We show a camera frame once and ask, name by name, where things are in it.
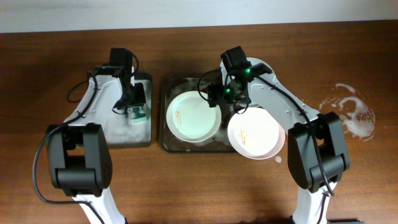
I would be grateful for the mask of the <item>green yellow sponge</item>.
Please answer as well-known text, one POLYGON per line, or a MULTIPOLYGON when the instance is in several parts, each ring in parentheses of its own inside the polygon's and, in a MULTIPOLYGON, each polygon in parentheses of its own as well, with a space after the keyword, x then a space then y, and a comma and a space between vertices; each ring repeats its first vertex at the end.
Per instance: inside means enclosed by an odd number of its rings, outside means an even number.
POLYGON ((147 121, 147 106, 132 106, 127 109, 128 119, 131 123, 147 121))

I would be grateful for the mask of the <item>pale green plate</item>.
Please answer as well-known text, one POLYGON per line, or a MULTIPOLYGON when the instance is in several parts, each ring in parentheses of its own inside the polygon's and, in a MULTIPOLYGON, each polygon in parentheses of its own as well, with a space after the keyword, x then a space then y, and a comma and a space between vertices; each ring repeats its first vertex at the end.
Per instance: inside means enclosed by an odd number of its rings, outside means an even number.
POLYGON ((185 142, 202 142, 212 137, 221 124, 219 106, 210 108, 197 91, 176 96, 166 111, 166 123, 172 134, 185 142))

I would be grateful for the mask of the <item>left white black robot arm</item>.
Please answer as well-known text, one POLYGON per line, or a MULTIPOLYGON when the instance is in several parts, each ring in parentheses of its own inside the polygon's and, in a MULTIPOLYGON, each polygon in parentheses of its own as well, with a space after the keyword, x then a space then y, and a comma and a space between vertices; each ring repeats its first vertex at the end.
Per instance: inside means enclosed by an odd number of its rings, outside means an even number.
POLYGON ((127 222, 110 189, 110 150, 152 140, 152 77, 138 69, 130 50, 112 48, 109 61, 88 72, 74 112, 47 131, 52 185, 79 204, 90 223, 127 222))

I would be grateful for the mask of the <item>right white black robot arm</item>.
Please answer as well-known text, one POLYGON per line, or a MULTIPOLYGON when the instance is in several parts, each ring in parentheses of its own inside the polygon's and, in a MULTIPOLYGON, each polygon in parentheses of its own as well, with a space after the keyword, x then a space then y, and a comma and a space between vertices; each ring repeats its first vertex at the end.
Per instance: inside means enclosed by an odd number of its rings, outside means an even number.
POLYGON ((209 85, 211 107, 249 106, 265 109, 288 137, 287 162, 298 185, 297 205, 290 223, 327 223, 326 211, 333 189, 349 169, 343 124, 334 112, 322 114, 305 105, 277 79, 264 61, 246 57, 234 47, 220 56, 220 84, 209 85))

